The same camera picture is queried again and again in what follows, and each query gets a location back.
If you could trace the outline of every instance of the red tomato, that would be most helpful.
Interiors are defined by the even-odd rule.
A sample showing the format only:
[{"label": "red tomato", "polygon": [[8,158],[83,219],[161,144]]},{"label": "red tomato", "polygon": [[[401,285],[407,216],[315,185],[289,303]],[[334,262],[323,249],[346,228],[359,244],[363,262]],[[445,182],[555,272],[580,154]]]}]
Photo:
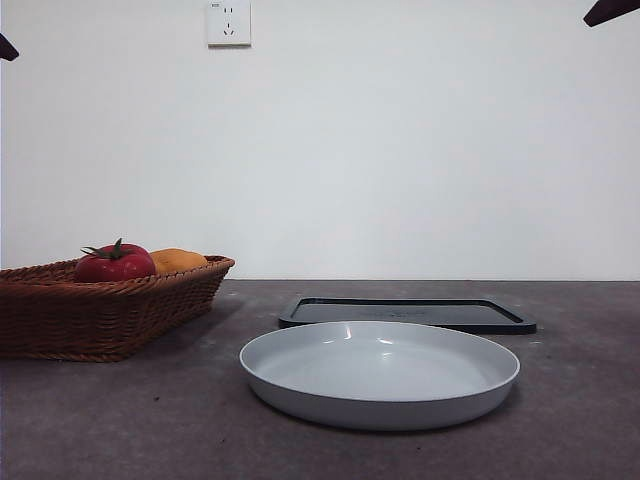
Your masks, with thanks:
[{"label": "red tomato", "polygon": [[76,264],[76,282],[119,282],[156,273],[149,252],[138,245],[122,243],[122,239],[114,245],[87,248],[90,251],[82,250],[87,255]]}]

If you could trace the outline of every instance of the table surface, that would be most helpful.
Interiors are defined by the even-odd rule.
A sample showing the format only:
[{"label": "table surface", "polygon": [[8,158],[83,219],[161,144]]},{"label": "table surface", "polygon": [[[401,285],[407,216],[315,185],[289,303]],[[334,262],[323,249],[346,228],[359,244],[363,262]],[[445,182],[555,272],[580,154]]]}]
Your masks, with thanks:
[{"label": "table surface", "polygon": [[[297,296],[484,298],[538,322],[475,421],[370,433],[289,417],[238,362]],[[223,282],[211,313],[111,364],[0,361],[3,479],[637,479],[640,283]]]}]

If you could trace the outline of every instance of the tray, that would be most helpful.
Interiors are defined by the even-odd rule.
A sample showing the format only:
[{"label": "tray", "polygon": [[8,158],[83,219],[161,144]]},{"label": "tray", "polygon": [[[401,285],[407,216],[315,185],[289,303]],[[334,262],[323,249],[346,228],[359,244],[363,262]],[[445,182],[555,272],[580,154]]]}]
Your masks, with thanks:
[{"label": "tray", "polygon": [[240,352],[253,391],[290,415],[336,427],[423,430],[496,408],[520,371],[486,338],[401,322],[276,330]]},{"label": "tray", "polygon": [[536,323],[489,300],[305,297],[293,301],[280,316],[280,326],[342,320],[417,323],[467,333],[528,334]]}]

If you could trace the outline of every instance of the tray rim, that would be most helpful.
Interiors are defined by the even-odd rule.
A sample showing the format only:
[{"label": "tray rim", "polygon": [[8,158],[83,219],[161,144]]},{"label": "tray rim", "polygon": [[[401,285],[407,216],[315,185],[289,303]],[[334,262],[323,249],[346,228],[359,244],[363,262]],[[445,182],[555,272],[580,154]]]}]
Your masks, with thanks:
[{"label": "tray rim", "polygon": [[450,325],[429,325],[417,322],[395,322],[395,323],[414,323],[417,325],[425,325],[439,328],[447,328],[457,330],[469,334],[509,334],[509,335],[526,335],[537,332],[537,323],[521,314],[515,314],[504,305],[486,298],[354,298],[354,297],[319,297],[319,296],[298,296],[292,300],[278,317],[281,327],[291,328],[302,325],[312,325],[317,323],[330,323],[340,321],[367,321],[349,318],[340,318],[331,320],[330,322],[302,322],[295,320],[293,316],[295,312],[303,305],[309,304],[344,304],[344,305],[370,305],[370,304],[389,304],[389,305],[440,305],[440,306],[456,306],[456,305],[477,305],[491,308],[501,315],[513,320],[513,325],[490,325],[490,324],[450,324]]}]

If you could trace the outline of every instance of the outlet cover plate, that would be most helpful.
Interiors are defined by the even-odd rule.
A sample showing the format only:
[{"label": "outlet cover plate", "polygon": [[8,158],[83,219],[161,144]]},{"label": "outlet cover plate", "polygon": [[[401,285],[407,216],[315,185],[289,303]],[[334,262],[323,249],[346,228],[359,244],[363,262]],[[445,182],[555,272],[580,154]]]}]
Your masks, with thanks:
[{"label": "outlet cover plate", "polygon": [[209,3],[207,44],[210,47],[251,45],[250,0],[220,0]]}]

